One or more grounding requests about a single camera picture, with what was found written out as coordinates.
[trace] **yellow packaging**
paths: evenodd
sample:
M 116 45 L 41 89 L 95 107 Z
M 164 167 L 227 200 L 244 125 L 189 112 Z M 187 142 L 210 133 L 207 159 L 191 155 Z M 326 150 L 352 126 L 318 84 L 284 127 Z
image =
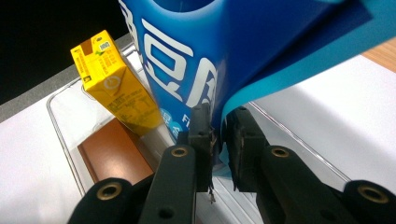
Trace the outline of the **yellow packaging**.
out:
M 158 106 L 118 52 L 107 31 L 70 50 L 84 89 L 138 135 L 162 122 Z

